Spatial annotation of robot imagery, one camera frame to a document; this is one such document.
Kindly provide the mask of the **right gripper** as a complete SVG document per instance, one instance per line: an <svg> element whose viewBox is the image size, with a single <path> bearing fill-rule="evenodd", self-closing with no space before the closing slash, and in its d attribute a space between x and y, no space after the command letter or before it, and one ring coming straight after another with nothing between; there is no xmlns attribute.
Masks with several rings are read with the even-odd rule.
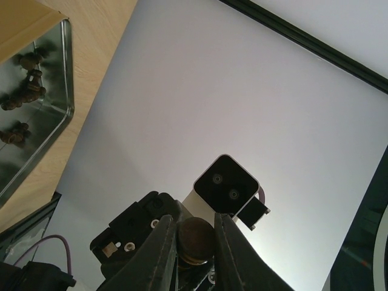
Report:
<svg viewBox="0 0 388 291"><path fill-rule="evenodd" d="M99 289L177 290L176 222L191 216L164 192L151 191L131 204L90 243L104 278L113 277Z"/></svg>

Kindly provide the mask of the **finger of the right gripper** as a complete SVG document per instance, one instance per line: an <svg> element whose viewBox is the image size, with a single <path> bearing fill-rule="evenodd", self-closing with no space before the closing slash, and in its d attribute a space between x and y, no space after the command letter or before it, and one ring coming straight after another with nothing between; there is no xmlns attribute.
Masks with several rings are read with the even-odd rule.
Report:
<svg viewBox="0 0 388 291"><path fill-rule="evenodd" d="M227 214L216 213L215 290L292 290L256 253Z"/></svg>

